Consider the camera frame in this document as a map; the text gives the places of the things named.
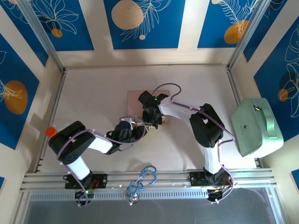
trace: white floor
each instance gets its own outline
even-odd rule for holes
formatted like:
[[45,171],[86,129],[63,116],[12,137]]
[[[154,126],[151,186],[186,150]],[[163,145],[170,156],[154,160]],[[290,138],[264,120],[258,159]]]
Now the white floor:
[[[113,130],[118,118],[126,116],[127,93],[130,90],[153,90],[163,83],[182,87],[177,102],[199,106],[211,104],[220,119],[233,131],[230,117],[236,109],[224,66],[173,65],[110,67],[68,70],[54,119],[59,129],[76,120],[101,133]],[[175,86],[164,86],[170,94]],[[229,139],[225,133],[224,140]],[[202,169],[203,150],[194,138],[189,123],[172,118],[158,130],[150,129],[145,138],[124,152],[104,155],[88,149],[83,158],[92,171],[140,171],[152,164],[158,170]],[[222,161],[227,168],[255,168],[252,158],[242,158],[235,143],[222,147]],[[65,172],[48,147],[40,161],[43,173]]]

